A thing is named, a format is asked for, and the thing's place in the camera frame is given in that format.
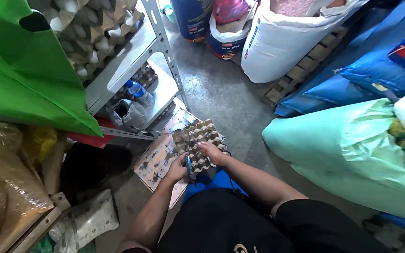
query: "blue stool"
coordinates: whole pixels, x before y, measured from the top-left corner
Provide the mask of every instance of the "blue stool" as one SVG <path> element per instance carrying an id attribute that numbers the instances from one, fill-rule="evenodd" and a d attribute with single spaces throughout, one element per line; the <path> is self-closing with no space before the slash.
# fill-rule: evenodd
<path id="1" fill-rule="evenodd" d="M 210 182 L 208 182 L 208 180 L 206 179 L 206 177 L 208 177 L 207 175 L 199 174 L 198 177 L 196 178 L 196 186 L 193 184 L 188 184 L 187 189 L 185 190 L 184 200 L 182 201 L 182 204 L 184 204 L 195 193 L 198 193 L 200 191 L 214 188 L 232 189 L 232 185 L 234 188 L 239 189 L 241 193 L 248 195 L 241 187 L 239 187 L 239 185 L 237 185 L 236 182 L 232 181 L 231 185 L 228 174 L 226 174 L 226 172 L 222 170 L 220 166 L 217 167 L 217 170 L 218 172 L 215 175 L 215 178 Z"/>

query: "metal shelf rack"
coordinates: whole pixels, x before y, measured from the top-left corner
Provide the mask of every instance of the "metal shelf rack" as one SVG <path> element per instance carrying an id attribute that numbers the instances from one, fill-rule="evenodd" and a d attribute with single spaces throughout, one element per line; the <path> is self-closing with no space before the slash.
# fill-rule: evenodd
<path id="1" fill-rule="evenodd" d="M 143 6 L 137 4 L 137 8 L 141 12 L 144 11 L 148 17 L 145 17 L 143 26 L 125 44 L 120 53 L 110 61 L 98 77 L 86 88 L 86 104 L 88 112 L 95 115 L 152 54 L 161 52 L 165 56 L 172 76 L 149 61 L 149 64 L 153 66 L 157 73 L 158 79 L 148 88 L 148 91 L 154 95 L 155 103 L 152 108 L 146 108 L 148 114 L 146 129 L 177 96 L 180 95 L 187 108 L 188 103 L 157 3 L 155 0 L 142 0 L 142 3 Z M 149 133 L 130 133 L 107 127 L 102 127 L 102 130 L 106 135 L 145 140 L 154 140 L 159 135 L 156 129 L 149 131 Z"/>

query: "black shirt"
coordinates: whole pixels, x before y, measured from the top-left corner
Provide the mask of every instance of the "black shirt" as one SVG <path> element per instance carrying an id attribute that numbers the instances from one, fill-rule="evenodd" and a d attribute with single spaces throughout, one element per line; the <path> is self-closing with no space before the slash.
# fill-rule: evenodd
<path id="1" fill-rule="evenodd" d="M 340 210 L 324 202 L 285 202 L 273 221 L 244 195 L 220 188 L 199 192 L 179 210 L 153 249 L 157 253 L 389 252 Z M 128 249 L 124 253 L 143 253 Z"/>

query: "red bag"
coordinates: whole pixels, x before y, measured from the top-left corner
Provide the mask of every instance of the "red bag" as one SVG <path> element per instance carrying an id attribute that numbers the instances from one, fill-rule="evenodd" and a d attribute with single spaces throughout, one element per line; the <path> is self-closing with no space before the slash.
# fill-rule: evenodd
<path id="1" fill-rule="evenodd" d="M 215 0 L 212 14 L 217 24 L 226 24 L 241 19 L 248 8 L 245 0 Z"/>

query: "water bottle cap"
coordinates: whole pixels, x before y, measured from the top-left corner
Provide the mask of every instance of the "water bottle cap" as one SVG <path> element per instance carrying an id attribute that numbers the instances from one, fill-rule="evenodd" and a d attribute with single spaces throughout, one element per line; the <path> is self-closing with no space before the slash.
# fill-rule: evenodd
<path id="1" fill-rule="evenodd" d="M 131 79 L 127 80 L 126 86 L 127 86 L 128 88 L 131 88 L 133 85 L 134 85 L 134 82 L 132 82 Z"/>

